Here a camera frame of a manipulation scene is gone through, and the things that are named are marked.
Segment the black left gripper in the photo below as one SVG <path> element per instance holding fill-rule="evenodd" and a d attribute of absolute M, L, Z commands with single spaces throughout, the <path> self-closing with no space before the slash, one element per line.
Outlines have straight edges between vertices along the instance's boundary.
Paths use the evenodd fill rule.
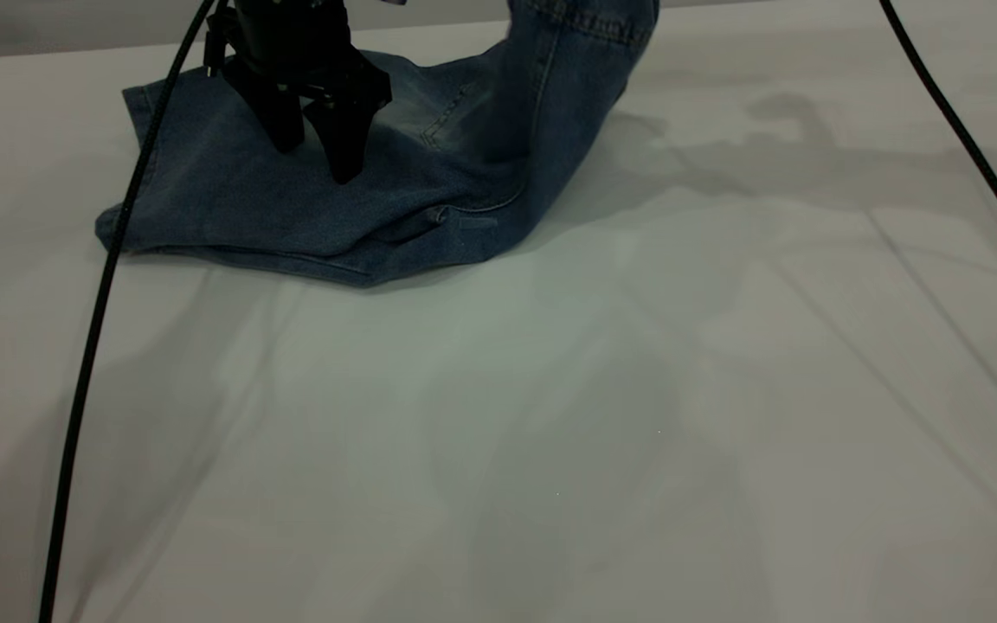
<path fill-rule="evenodd" d="M 204 64 L 219 74 L 261 123 L 274 149 L 305 141 L 304 117 L 325 151 L 332 180 L 345 184 L 363 170 L 376 115 L 393 99 L 390 75 L 355 62 L 344 1 L 221 1 L 207 17 Z M 280 84 L 302 84 L 310 102 Z"/>

